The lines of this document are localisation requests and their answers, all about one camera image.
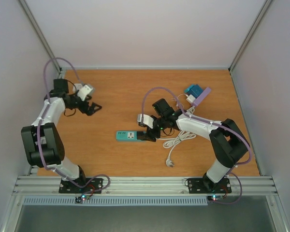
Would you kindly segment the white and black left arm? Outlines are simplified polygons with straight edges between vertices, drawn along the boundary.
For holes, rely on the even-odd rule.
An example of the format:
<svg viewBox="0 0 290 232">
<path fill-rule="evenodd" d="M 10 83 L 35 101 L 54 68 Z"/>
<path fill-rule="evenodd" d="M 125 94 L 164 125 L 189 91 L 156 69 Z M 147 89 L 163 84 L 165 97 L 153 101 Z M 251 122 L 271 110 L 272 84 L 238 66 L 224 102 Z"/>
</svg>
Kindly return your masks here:
<svg viewBox="0 0 290 232">
<path fill-rule="evenodd" d="M 30 166 L 58 174 L 64 187 L 83 192 L 88 185 L 86 175 L 79 165 L 66 157 L 57 124 L 67 109 L 91 116 L 102 106 L 90 102 L 94 92 L 90 84 L 75 85 L 73 93 L 69 92 L 69 81 L 66 79 L 56 79 L 53 84 L 54 88 L 47 92 L 37 119 L 21 129 L 26 158 Z"/>
</svg>

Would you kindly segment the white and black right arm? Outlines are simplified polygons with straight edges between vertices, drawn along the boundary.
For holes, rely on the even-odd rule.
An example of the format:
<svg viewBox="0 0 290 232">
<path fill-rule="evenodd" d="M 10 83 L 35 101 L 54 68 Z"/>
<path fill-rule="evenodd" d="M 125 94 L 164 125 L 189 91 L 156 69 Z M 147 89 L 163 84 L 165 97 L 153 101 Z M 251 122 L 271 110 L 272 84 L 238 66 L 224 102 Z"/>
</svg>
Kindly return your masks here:
<svg viewBox="0 0 290 232">
<path fill-rule="evenodd" d="M 248 141 L 231 119 L 211 121 L 183 109 L 175 111 L 165 99 L 158 100 L 152 107 L 158 117 L 143 113 L 137 116 L 139 126 L 146 127 L 140 140 L 155 142 L 161 131 L 174 129 L 196 134 L 211 142 L 215 161 L 202 177 L 202 186 L 207 192 L 217 190 L 225 175 L 246 153 L 251 153 Z"/>
</svg>

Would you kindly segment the black power adapter with cable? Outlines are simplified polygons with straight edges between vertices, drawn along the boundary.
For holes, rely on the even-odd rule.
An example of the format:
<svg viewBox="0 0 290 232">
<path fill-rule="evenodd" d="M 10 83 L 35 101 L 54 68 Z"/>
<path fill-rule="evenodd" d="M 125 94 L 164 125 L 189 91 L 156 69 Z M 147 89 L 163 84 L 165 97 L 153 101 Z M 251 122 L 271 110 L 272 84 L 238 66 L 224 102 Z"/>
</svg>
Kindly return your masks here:
<svg viewBox="0 0 290 232">
<path fill-rule="evenodd" d="M 141 141 L 150 141 L 155 142 L 157 139 L 160 139 L 161 137 L 167 137 L 174 134 L 174 129 L 170 128 L 169 133 L 165 132 L 165 129 L 163 128 L 150 128 L 147 127 L 146 131 L 137 131 L 137 140 Z"/>
</svg>

